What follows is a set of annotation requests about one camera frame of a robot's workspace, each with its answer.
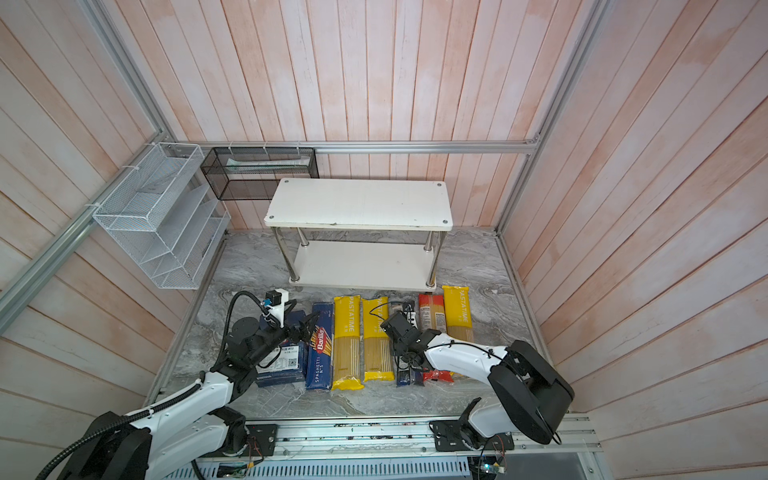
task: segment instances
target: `wire mesh rack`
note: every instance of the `wire mesh rack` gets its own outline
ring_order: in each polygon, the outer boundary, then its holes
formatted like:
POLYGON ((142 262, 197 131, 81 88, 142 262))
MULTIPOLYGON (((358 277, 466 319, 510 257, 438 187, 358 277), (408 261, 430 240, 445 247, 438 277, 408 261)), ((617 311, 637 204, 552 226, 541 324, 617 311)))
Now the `wire mesh rack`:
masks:
POLYGON ((200 169, 219 200, 271 200, 282 178, 319 177, 304 147, 214 147, 200 169))
POLYGON ((94 214, 108 230, 156 231, 203 161, 199 145, 157 144, 94 214))
POLYGON ((229 224, 207 185, 190 186, 202 160, 197 145, 159 144, 94 214, 160 288, 198 288, 229 224))

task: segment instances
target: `wooden plank wall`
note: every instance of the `wooden plank wall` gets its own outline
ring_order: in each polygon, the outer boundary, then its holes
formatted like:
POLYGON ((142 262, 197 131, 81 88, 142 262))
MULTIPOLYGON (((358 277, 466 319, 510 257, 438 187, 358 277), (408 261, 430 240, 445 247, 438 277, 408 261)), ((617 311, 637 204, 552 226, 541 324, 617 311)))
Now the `wooden plank wall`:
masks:
POLYGON ((768 477, 766 25, 617 2, 504 233, 617 478, 768 477))
MULTIPOLYGON (((178 138, 524 140, 594 0, 104 0, 178 138)), ((320 155, 323 177, 444 180, 492 226, 516 154, 320 155)), ((268 202, 229 202, 263 228, 268 202)))
MULTIPOLYGON (((1 290, 155 132, 71 0, 0 2, 0 84, 1 290)), ((0 338, 5 476, 141 406, 188 303, 86 239, 0 338)))

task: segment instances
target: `white wire mesh organizer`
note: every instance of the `white wire mesh organizer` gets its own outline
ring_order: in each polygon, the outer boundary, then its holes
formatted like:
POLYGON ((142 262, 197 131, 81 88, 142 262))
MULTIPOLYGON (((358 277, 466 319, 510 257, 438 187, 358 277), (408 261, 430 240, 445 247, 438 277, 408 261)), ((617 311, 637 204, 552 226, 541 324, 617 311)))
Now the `white wire mesh organizer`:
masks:
POLYGON ((200 164, 193 144, 157 144, 94 214, 105 229, 155 231, 200 164))
POLYGON ((198 288, 229 224, 207 185, 187 187, 202 158, 197 145, 157 145, 94 215, 160 288, 198 288))

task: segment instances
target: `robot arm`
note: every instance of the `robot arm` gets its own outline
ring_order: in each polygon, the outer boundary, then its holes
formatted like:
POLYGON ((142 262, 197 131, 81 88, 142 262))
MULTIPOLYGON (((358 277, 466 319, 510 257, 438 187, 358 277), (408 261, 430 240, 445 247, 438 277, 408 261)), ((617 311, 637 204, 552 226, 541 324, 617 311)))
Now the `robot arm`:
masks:
POLYGON ((284 322, 295 304, 283 289, 267 292, 263 302, 252 293, 236 293, 227 312, 222 349, 210 371, 201 372, 192 385, 146 408, 124 416, 108 412, 98 417, 81 440, 43 469, 38 480, 46 478, 69 453, 59 475, 62 480, 155 480, 222 447, 225 455, 242 452, 247 445, 245 417, 226 405, 248 390, 260 362, 285 339, 309 340, 316 314, 298 325, 284 322), (234 303, 242 295, 257 303, 266 329, 260 328, 257 318, 248 316, 228 331, 234 303))
POLYGON ((548 444, 573 401, 571 386, 521 340, 510 346, 462 342, 437 330, 420 332, 402 312, 389 317, 382 329, 395 355, 411 365, 461 373, 493 388, 497 399, 470 404, 469 437, 490 438, 514 424, 530 439, 548 444))

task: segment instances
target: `blue pasta box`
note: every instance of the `blue pasta box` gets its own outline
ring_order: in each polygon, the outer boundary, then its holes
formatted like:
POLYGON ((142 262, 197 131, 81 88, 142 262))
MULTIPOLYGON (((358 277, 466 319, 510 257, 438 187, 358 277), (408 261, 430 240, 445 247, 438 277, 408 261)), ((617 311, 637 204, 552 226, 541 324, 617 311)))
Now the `blue pasta box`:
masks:
MULTIPOLYGON (((288 313, 286 325, 298 325, 304 318, 303 310, 288 313)), ((259 320, 259 327, 266 329, 264 317, 259 320)), ((306 342, 291 342, 286 340, 280 347, 273 350, 262 362, 264 367, 258 368, 256 384, 259 387, 282 385, 285 383, 304 382, 306 380, 306 359, 309 346, 306 342)))
POLYGON ((331 388, 333 372, 333 302, 315 303, 313 312, 320 312, 315 331, 310 338, 310 357, 307 362, 306 389, 328 390, 331 388))

